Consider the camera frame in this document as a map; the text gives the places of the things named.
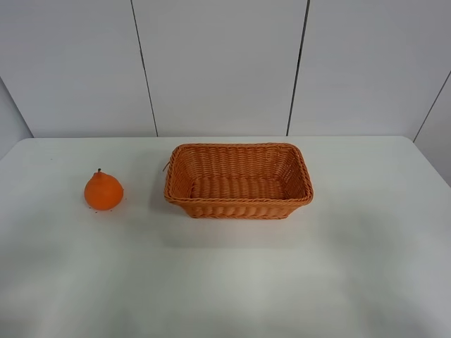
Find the orange with stem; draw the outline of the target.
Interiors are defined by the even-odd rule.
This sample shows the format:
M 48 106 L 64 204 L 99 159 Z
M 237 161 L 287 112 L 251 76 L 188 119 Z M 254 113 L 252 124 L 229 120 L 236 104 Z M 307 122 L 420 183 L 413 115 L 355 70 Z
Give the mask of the orange with stem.
M 107 211 L 115 208 L 123 199 L 124 189 L 121 183 L 112 175 L 99 168 L 87 182 L 84 198 L 87 205 L 97 211 Z

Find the orange wicker basket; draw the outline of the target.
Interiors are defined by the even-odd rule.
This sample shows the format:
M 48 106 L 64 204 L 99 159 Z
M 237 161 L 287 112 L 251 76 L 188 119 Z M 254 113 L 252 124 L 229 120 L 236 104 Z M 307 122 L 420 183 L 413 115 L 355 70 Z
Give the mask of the orange wicker basket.
M 314 198 L 293 144 L 181 144 L 167 167 L 165 200 L 192 218 L 280 220 Z

